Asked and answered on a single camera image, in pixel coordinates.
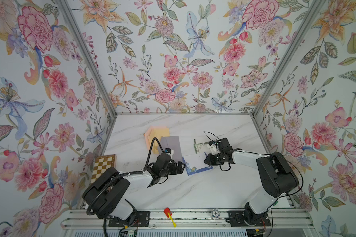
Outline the grey lavender envelope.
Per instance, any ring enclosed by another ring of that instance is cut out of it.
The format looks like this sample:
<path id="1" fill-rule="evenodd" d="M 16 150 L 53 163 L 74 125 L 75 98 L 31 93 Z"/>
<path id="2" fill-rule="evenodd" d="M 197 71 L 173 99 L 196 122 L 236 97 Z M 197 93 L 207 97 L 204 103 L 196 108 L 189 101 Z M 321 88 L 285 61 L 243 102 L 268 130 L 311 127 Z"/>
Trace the grey lavender envelope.
<path id="1" fill-rule="evenodd" d="M 173 151 L 172 159 L 175 162 L 183 162 L 182 150 L 178 136 L 161 137 L 160 144 L 163 148 L 163 150 L 159 148 L 160 152 L 169 148 Z"/>

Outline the blue bordered white letter paper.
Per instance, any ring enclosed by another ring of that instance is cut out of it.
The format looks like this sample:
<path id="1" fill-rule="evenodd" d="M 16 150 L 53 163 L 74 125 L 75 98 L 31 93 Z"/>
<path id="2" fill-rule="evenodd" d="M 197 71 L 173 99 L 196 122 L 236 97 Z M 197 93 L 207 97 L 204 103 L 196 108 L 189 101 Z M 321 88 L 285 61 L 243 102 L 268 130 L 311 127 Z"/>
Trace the blue bordered white letter paper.
<path id="1" fill-rule="evenodd" d="M 212 166 L 204 163 L 207 154 L 205 152 L 183 157 L 188 176 L 213 169 Z"/>

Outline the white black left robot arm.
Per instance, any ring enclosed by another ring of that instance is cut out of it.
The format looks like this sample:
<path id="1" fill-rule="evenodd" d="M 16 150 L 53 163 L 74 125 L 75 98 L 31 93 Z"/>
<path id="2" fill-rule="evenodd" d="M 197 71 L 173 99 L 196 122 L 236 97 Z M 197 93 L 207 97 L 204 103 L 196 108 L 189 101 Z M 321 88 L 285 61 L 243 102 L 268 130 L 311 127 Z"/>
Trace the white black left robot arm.
<path id="1" fill-rule="evenodd" d="M 172 159 L 170 150 L 161 153 L 155 162 L 147 162 L 143 170 L 119 172 L 110 167 L 84 191 L 86 214 L 98 219 L 114 216 L 127 220 L 135 212 L 135 207 L 124 198 L 128 190 L 159 185 L 161 178 L 181 175 L 185 168 L 183 162 Z"/>

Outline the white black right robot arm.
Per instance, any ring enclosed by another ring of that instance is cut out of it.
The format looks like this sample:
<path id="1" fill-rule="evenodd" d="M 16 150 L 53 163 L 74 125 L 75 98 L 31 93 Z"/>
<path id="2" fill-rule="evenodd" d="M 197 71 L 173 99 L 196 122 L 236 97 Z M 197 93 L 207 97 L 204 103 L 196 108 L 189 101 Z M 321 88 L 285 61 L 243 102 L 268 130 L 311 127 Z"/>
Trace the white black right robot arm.
<path id="1" fill-rule="evenodd" d="M 210 153 L 204 160 L 207 165 L 243 165 L 259 172 L 261 187 L 258 188 L 257 195 L 245 204 L 242 214 L 247 225 L 256 225 L 284 193 L 299 186 L 297 175 L 281 153 L 258 154 L 240 148 L 234 149 L 226 138 L 210 141 L 208 148 Z"/>

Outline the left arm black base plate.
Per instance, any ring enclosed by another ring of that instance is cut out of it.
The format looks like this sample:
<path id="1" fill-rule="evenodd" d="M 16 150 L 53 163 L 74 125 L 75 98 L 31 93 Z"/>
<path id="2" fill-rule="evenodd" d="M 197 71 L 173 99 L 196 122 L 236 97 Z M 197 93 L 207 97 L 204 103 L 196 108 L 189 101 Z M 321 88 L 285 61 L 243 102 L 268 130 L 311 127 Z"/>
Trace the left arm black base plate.
<path id="1" fill-rule="evenodd" d="M 148 227 L 150 221 L 150 211 L 133 211 L 130 216 L 122 220 L 118 217 L 109 219 L 108 227 Z"/>

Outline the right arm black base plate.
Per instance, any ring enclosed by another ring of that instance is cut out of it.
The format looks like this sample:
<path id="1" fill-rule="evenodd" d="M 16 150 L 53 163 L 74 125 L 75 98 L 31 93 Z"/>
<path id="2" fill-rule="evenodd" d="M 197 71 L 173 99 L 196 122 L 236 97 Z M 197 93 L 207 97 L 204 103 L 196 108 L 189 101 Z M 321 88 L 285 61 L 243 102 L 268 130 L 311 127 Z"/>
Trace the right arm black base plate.
<path id="1" fill-rule="evenodd" d="M 271 226 L 271 220 L 268 217 L 268 213 L 255 214 L 253 211 L 244 210 L 231 210 L 228 211 L 228 218 L 226 222 L 232 227 L 269 227 Z"/>

